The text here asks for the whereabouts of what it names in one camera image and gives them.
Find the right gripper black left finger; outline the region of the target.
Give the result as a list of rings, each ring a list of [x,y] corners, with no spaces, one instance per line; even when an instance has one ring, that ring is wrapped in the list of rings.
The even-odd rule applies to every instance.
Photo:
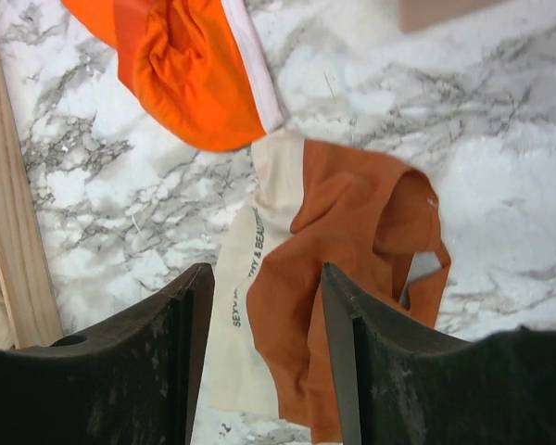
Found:
[[[213,293],[197,263],[51,346],[0,350],[0,444],[189,443]]]

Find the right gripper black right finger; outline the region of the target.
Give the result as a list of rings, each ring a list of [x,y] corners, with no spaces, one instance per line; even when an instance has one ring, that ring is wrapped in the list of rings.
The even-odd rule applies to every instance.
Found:
[[[426,327],[322,270],[346,444],[556,444],[556,331],[476,342]]]

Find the rust brown underwear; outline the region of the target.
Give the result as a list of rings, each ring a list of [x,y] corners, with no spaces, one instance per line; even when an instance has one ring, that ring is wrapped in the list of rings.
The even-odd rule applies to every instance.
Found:
[[[338,443],[322,267],[336,265],[433,326],[450,267],[438,199],[426,175],[397,158],[292,131],[254,143],[251,157],[259,186],[214,270],[209,402],[306,426],[316,444]]]

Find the bright orange underwear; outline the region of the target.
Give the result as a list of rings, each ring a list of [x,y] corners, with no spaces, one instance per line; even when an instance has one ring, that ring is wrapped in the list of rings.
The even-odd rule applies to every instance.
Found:
[[[185,143],[226,152],[284,121],[259,38],[241,0],[67,1],[113,47],[118,77]]]

